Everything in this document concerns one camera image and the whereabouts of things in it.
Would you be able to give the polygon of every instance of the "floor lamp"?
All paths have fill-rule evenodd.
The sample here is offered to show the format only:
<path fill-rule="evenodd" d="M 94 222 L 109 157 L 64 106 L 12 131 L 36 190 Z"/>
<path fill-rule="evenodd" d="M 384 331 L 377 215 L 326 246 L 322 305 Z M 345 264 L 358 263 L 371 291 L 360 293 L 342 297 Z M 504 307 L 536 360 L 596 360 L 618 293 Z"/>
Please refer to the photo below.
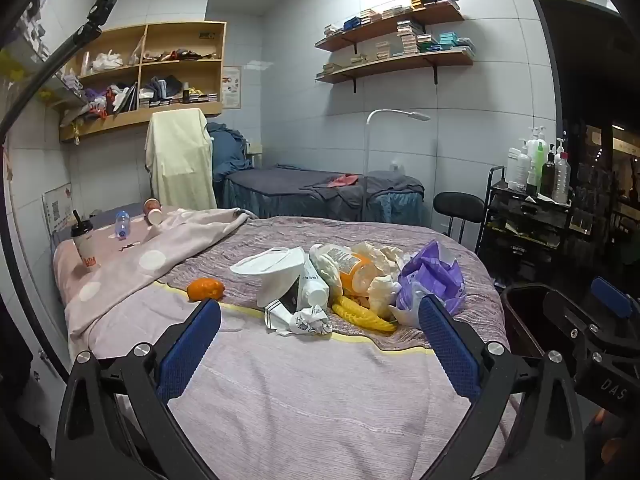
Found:
<path fill-rule="evenodd" d="M 428 115 L 419 114 L 418 112 L 403 112 L 402 110 L 388 110 L 386 108 L 382 110 L 374 110 L 369 114 L 367 118 L 367 124 L 364 127 L 364 164 L 362 165 L 362 211 L 360 212 L 360 221 L 364 222 L 364 209 L 367 205 L 367 173 L 369 173 L 369 144 L 371 140 L 371 130 L 369 124 L 373 116 L 379 112 L 391 112 L 394 114 L 401 114 L 407 117 L 411 117 L 417 121 L 430 121 L 431 118 Z"/>

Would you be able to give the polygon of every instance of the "black cup lid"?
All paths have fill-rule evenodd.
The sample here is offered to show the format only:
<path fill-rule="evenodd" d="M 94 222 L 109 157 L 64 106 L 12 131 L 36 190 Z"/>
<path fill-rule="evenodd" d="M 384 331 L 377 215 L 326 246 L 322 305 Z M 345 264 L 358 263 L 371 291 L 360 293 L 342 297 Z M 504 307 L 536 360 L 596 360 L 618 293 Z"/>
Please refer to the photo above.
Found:
<path fill-rule="evenodd" d="M 76 217 L 76 221 L 78 223 L 76 223 L 76 225 L 74 225 L 71 228 L 71 236 L 73 238 L 75 238 L 76 236 L 87 234 L 89 231 L 91 231 L 94 228 L 94 225 L 91 223 L 90 220 L 81 220 L 80 216 L 78 215 L 78 211 L 76 211 L 75 209 L 74 209 L 74 216 Z"/>

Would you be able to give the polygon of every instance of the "red cloth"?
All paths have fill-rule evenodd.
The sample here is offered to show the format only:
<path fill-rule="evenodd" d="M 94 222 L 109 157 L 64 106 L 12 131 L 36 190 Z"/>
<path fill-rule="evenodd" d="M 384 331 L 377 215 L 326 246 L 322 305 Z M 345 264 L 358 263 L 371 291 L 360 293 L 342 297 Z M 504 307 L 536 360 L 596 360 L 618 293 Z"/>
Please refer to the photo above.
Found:
<path fill-rule="evenodd" d="M 352 184 L 355 184 L 357 182 L 357 180 L 358 180 L 358 176 L 357 175 L 344 174 L 344 175 L 339 176 L 335 180 L 332 180 L 326 186 L 327 187 L 351 186 Z"/>

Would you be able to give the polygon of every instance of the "purple plastic bag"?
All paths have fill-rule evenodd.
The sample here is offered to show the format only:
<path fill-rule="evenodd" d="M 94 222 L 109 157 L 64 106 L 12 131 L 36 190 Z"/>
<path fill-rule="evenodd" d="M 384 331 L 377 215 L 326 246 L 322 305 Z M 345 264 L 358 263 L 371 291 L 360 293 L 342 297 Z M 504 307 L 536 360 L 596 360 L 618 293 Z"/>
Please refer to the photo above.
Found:
<path fill-rule="evenodd" d="M 410 310 L 412 305 L 412 282 L 419 282 L 428 291 L 444 302 L 451 315 L 455 314 L 465 299 L 465 279 L 458 261 L 450 252 L 432 240 L 408 262 L 400 272 L 398 283 L 402 287 L 396 307 Z"/>

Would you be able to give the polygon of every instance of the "blue gripper pad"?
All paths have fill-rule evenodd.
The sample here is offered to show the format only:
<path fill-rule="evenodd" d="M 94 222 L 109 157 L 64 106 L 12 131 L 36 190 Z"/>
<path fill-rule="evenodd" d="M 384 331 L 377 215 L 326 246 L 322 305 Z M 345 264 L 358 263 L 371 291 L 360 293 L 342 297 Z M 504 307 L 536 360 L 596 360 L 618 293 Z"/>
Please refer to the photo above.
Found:
<path fill-rule="evenodd" d="M 480 395 L 478 363 L 447 317 L 434 304 L 437 298 L 430 296 L 425 296 L 420 302 L 420 328 L 436 352 L 453 389 L 460 397 L 473 402 Z"/>
<path fill-rule="evenodd" d="M 591 293 L 618 317 L 631 316 L 631 300 L 607 280 L 596 278 L 591 282 Z"/>
<path fill-rule="evenodd" d="M 220 330 L 220 306 L 209 300 L 159 365 L 156 393 L 165 404 L 180 397 Z"/>

